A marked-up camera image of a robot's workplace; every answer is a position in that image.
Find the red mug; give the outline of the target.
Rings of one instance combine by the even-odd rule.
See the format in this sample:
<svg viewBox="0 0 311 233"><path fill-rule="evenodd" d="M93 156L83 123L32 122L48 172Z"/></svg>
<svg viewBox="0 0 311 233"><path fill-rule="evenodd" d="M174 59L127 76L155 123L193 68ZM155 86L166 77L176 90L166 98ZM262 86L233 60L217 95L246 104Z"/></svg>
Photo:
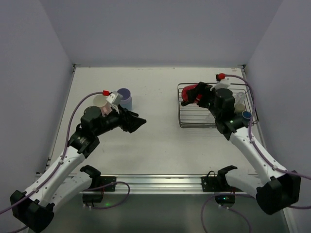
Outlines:
<svg viewBox="0 0 311 233"><path fill-rule="evenodd" d="M194 90L197 87L196 84L188 85L182 89L181 97L183 103L197 103L201 98L201 94L195 94Z"/></svg>

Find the lavender cup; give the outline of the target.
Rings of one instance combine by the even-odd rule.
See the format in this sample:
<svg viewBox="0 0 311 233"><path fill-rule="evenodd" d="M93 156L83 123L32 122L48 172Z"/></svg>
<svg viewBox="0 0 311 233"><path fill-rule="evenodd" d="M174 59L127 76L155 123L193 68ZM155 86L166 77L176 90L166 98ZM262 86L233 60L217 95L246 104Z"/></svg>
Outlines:
<svg viewBox="0 0 311 233"><path fill-rule="evenodd" d="M132 100L132 96L131 96L131 92L129 89L127 88L120 88L118 91L117 91L120 95L122 95L122 99L121 99L121 102L130 102Z"/></svg>

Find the pink mug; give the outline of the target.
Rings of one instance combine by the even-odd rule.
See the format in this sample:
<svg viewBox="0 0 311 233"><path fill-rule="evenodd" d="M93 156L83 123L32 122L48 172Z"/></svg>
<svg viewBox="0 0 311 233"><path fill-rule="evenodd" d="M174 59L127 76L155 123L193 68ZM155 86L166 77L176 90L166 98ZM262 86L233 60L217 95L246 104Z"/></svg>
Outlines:
<svg viewBox="0 0 311 233"><path fill-rule="evenodd" d="M106 97L103 95L96 95L93 99L93 104L96 107L99 107L103 116L109 115L112 111L110 103L106 100Z"/></svg>

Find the dark blue small cup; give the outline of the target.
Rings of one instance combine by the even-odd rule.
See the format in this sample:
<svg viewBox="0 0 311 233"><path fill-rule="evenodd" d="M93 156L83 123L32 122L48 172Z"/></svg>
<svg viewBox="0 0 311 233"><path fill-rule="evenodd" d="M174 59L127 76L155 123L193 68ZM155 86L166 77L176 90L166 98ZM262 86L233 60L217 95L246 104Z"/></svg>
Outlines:
<svg viewBox="0 0 311 233"><path fill-rule="evenodd" d="M249 122L252 118L252 114L249 111L243 111L242 112L242 117L244 120L246 120L247 122Z"/></svg>

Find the light blue cup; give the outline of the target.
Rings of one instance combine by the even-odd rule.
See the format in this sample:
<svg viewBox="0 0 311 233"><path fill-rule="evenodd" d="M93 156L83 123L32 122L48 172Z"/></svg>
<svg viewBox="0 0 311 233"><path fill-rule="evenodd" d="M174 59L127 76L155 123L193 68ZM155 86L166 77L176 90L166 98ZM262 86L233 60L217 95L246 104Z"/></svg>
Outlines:
<svg viewBox="0 0 311 233"><path fill-rule="evenodd" d="M132 110L132 100L129 99L129 100L122 100L120 102L120 106L122 108L126 108L127 110L131 111Z"/></svg>

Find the clear faceted glass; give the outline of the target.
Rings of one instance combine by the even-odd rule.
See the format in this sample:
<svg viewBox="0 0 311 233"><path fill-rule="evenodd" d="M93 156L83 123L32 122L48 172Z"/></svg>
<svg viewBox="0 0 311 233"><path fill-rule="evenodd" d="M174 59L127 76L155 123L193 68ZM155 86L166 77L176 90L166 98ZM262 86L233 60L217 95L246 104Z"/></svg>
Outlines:
<svg viewBox="0 0 311 233"><path fill-rule="evenodd" d="M246 94L244 92L239 92L235 95L235 104L244 104Z"/></svg>

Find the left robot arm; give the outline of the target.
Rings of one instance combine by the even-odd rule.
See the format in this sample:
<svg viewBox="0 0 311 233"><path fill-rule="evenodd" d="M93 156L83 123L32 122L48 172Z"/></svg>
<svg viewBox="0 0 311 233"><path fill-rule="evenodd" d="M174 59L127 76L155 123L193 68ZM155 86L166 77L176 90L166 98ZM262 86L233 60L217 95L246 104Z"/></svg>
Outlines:
<svg viewBox="0 0 311 233"><path fill-rule="evenodd" d="M96 149L98 137L115 128L133 133L146 122L121 106L105 116L99 107L86 108L57 160L31 186L10 196L13 216L35 233L45 230L57 207L79 192L94 188L101 173L92 166L82 167L69 181L66 178Z"/></svg>

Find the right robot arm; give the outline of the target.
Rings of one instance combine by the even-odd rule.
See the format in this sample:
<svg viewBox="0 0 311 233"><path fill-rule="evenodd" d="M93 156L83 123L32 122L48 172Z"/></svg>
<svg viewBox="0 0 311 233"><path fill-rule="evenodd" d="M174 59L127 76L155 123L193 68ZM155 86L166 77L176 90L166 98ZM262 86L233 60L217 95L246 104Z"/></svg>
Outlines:
<svg viewBox="0 0 311 233"><path fill-rule="evenodd" d="M215 191L237 188L254 197L268 215L290 207L299 200L301 178L288 172L249 132L250 119L235 110L235 98L227 87L218 88L199 82L182 89L181 105L197 104L210 111L220 134L230 141L248 160L258 177L247 175L230 165L217 171L206 183Z"/></svg>

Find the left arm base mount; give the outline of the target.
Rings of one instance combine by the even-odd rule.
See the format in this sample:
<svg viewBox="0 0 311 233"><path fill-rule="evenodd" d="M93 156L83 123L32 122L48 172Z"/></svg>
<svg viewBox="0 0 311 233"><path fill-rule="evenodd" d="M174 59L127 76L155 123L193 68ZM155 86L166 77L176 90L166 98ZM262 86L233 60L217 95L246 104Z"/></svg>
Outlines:
<svg viewBox="0 0 311 233"><path fill-rule="evenodd" d="M104 185L113 183L117 181L116 176L102 176L101 172L90 165L83 166L80 169L81 172L84 172L89 175L91 178L91 185L88 189L92 189L92 192L96 194L83 194L82 201L83 204L91 204L94 207L94 203L101 203L104 198L104 191L114 192L115 184L103 187Z"/></svg>

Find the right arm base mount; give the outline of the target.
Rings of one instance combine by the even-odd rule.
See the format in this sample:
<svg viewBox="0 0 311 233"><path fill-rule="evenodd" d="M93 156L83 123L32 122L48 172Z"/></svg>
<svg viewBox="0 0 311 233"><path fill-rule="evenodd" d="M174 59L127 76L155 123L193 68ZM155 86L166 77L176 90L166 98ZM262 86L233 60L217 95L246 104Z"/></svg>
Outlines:
<svg viewBox="0 0 311 233"><path fill-rule="evenodd" d="M211 170L207 175L201 177L202 191L216 194L215 201L223 207L230 208L236 201L235 196L233 196L236 188L230 186L225 179L225 175L235 169L237 169L236 166L230 165L217 172Z"/></svg>

